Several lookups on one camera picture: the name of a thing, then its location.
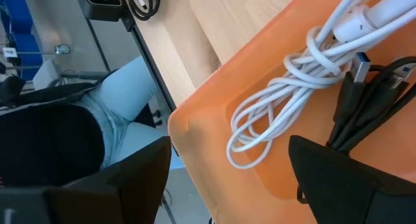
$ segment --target coiled white cable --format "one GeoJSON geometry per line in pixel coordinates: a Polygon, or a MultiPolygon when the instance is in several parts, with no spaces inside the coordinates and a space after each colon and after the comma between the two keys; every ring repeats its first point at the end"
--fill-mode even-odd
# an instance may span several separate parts
{"type": "Polygon", "coordinates": [[[283,134],[296,121],[314,90],[327,88],[341,80],[357,52],[369,50],[416,18],[416,7],[413,7],[375,31],[344,44],[332,43],[330,49],[325,49],[327,45],[323,43],[328,36],[332,37],[331,31],[339,20],[346,12],[364,1],[342,0],[322,28],[315,27],[308,32],[307,49],[302,54],[287,55],[283,59],[288,72],[283,77],[270,80],[267,88],[253,94],[237,107],[231,117],[233,135],[229,139],[226,152],[233,166],[249,169],[263,161],[272,147],[273,139],[283,134]],[[289,96],[291,98],[276,116],[274,108],[289,96]],[[252,125],[263,116],[267,116],[269,127],[258,133],[252,125]],[[266,142],[266,147],[259,158],[246,165],[234,161],[232,152],[247,151],[261,142],[266,142]]]}

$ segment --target light blue jeans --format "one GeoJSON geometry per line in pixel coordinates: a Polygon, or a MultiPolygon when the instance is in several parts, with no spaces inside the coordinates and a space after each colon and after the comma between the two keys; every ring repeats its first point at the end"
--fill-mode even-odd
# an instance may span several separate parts
{"type": "Polygon", "coordinates": [[[90,111],[101,128],[105,147],[102,169],[167,136],[164,130],[133,122],[156,90],[143,58],[138,57],[74,103],[90,111]]]}

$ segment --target floor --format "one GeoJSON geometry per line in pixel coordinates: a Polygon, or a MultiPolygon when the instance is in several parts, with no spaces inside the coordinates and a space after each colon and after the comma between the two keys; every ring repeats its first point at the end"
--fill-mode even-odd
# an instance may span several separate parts
{"type": "MultiPolygon", "coordinates": [[[[61,69],[106,71],[107,67],[114,70],[140,56],[133,37],[125,31],[121,22],[91,21],[103,58],[77,0],[26,1],[36,27],[33,33],[37,35],[42,49],[50,51],[58,44],[71,46],[70,55],[53,57],[61,69]]],[[[153,110],[162,111],[163,125],[160,127],[166,129],[170,112],[161,93],[149,105],[153,110]]],[[[165,192],[168,210],[160,207],[156,224],[208,223],[210,214],[189,174],[182,167],[180,158],[174,154],[165,192]]]]}

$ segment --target orange tray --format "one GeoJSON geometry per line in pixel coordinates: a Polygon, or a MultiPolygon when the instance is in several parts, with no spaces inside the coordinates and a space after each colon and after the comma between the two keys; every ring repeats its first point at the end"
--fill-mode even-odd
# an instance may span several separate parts
{"type": "MultiPolygon", "coordinates": [[[[294,0],[170,117],[173,143],[219,224],[316,223],[309,207],[296,200],[289,136],[297,134],[325,144],[333,127],[339,85],[316,91],[296,123],[274,140],[269,155],[255,168],[235,169],[227,160],[226,145],[237,105],[266,87],[272,77],[286,72],[283,57],[303,51],[307,31],[323,25],[339,2],[294,0]]],[[[416,22],[400,29],[369,51],[370,59],[388,64],[416,55],[415,31],[416,22]]],[[[352,157],[416,182],[415,107],[416,101],[408,104],[363,140],[352,157]]],[[[234,158],[240,163],[250,162],[257,158],[260,148],[235,154],[234,158]]]]}

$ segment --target wooden desk surface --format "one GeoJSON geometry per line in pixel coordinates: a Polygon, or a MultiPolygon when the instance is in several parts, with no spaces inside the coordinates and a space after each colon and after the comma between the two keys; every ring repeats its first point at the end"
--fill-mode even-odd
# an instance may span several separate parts
{"type": "Polygon", "coordinates": [[[136,20],[177,106],[292,0],[161,0],[136,20]]]}

